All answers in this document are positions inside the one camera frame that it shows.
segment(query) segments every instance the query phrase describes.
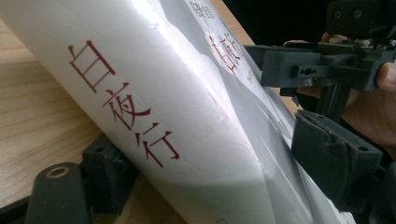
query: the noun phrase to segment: plastic-wrapped book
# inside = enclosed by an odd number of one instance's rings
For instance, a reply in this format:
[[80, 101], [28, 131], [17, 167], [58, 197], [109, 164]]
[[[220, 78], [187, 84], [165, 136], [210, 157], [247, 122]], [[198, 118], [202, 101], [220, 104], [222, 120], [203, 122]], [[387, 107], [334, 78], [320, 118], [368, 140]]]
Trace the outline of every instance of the plastic-wrapped book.
[[210, 1], [0, 0], [0, 17], [187, 222], [354, 223]]

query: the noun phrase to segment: book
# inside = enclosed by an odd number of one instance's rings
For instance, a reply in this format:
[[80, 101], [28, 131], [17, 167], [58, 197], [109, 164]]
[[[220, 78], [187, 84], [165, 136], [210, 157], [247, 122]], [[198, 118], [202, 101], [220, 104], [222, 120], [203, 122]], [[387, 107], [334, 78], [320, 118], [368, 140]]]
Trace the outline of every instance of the book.
[[188, 223], [353, 223], [206, 0], [1, 0], [0, 18]]

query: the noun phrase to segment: finger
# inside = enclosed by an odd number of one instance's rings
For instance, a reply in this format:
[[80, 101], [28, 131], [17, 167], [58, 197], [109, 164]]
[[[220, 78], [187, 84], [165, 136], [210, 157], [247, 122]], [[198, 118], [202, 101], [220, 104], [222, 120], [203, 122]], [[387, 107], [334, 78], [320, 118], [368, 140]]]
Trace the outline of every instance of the finger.
[[384, 63], [378, 72], [376, 82], [381, 90], [396, 92], [396, 64]]
[[329, 34], [326, 32], [326, 33], [323, 34], [321, 40], [322, 40], [323, 42], [328, 43], [328, 42], [330, 42], [330, 39], [333, 39], [333, 38], [337, 38], [337, 39], [340, 39], [340, 40], [346, 40], [346, 39], [347, 39], [347, 37], [344, 36], [344, 35], [329, 35]]
[[291, 43], [308, 43], [308, 42], [306, 42], [305, 40], [288, 40], [283, 44], [283, 46], [287, 46], [288, 44]]

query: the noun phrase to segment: person's hand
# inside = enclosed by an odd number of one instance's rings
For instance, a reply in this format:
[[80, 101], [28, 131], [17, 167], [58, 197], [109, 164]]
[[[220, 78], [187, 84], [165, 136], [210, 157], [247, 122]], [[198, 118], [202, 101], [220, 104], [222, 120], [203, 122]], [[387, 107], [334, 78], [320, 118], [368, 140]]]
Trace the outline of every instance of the person's hand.
[[[331, 37], [333, 36], [325, 34], [322, 41], [329, 41]], [[379, 88], [374, 91], [351, 91], [343, 119], [383, 147], [396, 160], [396, 63], [383, 64], [376, 82]], [[300, 88], [299, 92], [320, 96], [319, 88]]]

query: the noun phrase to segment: wooden surface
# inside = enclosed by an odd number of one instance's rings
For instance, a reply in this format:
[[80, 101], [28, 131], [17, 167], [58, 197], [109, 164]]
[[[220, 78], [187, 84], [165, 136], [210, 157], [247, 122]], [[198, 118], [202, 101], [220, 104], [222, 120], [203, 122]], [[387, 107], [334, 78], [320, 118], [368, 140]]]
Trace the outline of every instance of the wooden surface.
[[[222, 3], [212, 0], [243, 44], [253, 44]], [[0, 21], [0, 208], [28, 196], [35, 176], [81, 151], [100, 130], [21, 41]], [[121, 217], [94, 223], [185, 223], [139, 176]]]

